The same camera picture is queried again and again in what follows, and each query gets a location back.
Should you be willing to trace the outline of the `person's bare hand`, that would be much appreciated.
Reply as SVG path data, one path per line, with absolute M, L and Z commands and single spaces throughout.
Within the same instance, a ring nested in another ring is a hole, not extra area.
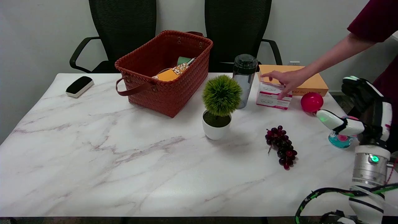
M 284 89 L 278 95 L 278 99 L 283 99 L 290 91 L 303 84 L 311 76 L 312 74 L 306 68 L 289 72 L 272 71 L 261 75 L 261 77 L 269 78 L 270 81 L 276 79 L 284 85 Z

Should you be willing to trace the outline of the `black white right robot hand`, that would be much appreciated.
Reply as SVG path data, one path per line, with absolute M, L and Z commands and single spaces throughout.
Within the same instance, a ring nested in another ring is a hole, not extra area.
M 319 110 L 317 118 L 340 136 L 357 136 L 360 145 L 387 149 L 392 124 L 392 106 L 370 82 L 363 78 L 343 78 L 342 92 L 354 101 L 361 113 L 359 120 L 341 118 L 328 110 Z

